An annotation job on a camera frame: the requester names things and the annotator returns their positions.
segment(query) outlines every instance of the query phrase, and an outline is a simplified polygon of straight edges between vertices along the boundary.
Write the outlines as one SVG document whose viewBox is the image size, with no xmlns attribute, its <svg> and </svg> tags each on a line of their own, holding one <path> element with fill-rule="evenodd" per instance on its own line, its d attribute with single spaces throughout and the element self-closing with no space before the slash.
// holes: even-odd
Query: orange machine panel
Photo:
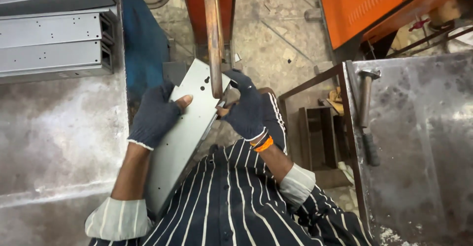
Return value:
<svg viewBox="0 0 473 246">
<path fill-rule="evenodd" d="M 207 25 L 205 23 L 204 0 L 186 0 L 187 12 L 191 20 L 194 40 L 197 44 L 207 44 Z M 222 18 L 222 32 L 224 42 L 231 39 L 233 23 L 233 0 L 220 0 L 220 12 Z"/>
<path fill-rule="evenodd" d="M 380 19 L 403 0 L 322 0 L 333 49 Z"/>
<path fill-rule="evenodd" d="M 436 7 L 442 6 L 448 0 L 414 0 L 395 14 L 382 21 L 363 35 L 363 41 L 374 43 L 402 26 L 422 16 Z"/>
</svg>

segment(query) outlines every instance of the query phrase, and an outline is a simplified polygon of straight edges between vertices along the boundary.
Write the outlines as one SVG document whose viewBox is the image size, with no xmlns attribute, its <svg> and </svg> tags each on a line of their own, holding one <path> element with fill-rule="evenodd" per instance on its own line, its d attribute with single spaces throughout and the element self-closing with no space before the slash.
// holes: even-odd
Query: stacked metal channel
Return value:
<svg viewBox="0 0 473 246">
<path fill-rule="evenodd" d="M 112 74 L 115 1 L 0 0 L 0 84 Z"/>
</svg>

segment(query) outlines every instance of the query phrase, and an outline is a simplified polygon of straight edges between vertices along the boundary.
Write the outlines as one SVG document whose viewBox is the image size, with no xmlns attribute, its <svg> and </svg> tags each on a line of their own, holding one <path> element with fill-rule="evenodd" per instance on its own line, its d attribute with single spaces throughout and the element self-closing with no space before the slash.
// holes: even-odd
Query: hammer head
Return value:
<svg viewBox="0 0 473 246">
<path fill-rule="evenodd" d="M 376 80 L 381 77 L 381 71 L 379 69 L 366 69 L 359 72 L 363 77 L 371 77 L 371 79 Z"/>
</svg>

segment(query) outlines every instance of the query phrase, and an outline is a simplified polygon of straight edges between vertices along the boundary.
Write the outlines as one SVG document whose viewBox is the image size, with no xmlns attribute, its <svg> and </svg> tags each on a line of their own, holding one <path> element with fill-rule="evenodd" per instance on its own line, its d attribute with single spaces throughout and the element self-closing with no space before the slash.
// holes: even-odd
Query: shirt cuff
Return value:
<svg viewBox="0 0 473 246">
<path fill-rule="evenodd" d="M 294 164 L 279 185 L 279 192 L 298 209 L 307 200 L 315 185 L 314 172 Z"/>
<path fill-rule="evenodd" d="M 151 229 L 145 200 L 118 201 L 108 197 L 87 218 L 88 237 L 120 241 L 143 237 Z"/>
</svg>

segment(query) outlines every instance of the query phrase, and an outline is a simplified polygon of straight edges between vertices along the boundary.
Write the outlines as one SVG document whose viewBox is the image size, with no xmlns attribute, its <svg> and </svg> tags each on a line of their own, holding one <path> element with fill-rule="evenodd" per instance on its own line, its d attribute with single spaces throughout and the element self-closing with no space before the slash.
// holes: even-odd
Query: hand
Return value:
<svg viewBox="0 0 473 246">
<path fill-rule="evenodd" d="M 192 95 L 186 95 L 175 102 L 168 102 L 174 85 L 170 81 L 148 89 L 133 118 L 128 141 L 149 150 L 158 146 L 164 135 L 174 126 L 177 119 L 191 102 Z"/>
<path fill-rule="evenodd" d="M 237 70 L 229 70 L 224 74 L 238 83 L 240 102 L 232 105 L 230 110 L 218 106 L 217 114 L 222 117 L 222 120 L 230 123 L 245 140 L 254 140 L 264 132 L 261 94 L 250 77 L 245 74 Z"/>
</svg>

